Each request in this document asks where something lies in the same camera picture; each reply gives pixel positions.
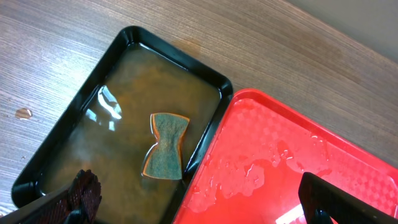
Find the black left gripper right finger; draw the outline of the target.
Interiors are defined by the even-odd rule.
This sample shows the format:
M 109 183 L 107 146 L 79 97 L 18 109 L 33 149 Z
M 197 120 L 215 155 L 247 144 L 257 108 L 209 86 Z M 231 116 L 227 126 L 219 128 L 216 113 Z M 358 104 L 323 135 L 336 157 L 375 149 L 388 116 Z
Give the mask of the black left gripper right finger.
M 298 196 L 305 220 L 309 224 L 397 223 L 396 218 L 364 203 L 310 172 L 303 174 Z

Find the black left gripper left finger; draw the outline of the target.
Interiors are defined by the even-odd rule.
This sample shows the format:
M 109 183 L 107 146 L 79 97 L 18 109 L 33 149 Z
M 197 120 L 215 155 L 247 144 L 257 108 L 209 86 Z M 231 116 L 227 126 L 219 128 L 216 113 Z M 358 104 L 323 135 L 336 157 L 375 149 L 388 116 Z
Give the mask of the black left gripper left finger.
M 98 177 L 90 170 L 80 170 L 70 186 L 51 192 L 1 217 L 1 223 L 94 223 L 101 200 Z

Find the orange green sponge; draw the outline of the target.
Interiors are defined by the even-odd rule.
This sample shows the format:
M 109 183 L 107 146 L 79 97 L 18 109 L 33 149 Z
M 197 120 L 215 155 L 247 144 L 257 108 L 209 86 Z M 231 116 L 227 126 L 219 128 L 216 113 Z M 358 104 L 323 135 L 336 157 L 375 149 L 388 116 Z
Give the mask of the orange green sponge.
M 156 143 L 147 152 L 142 174 L 153 179 L 182 179 L 182 141 L 190 119 L 173 113 L 153 113 L 151 133 Z

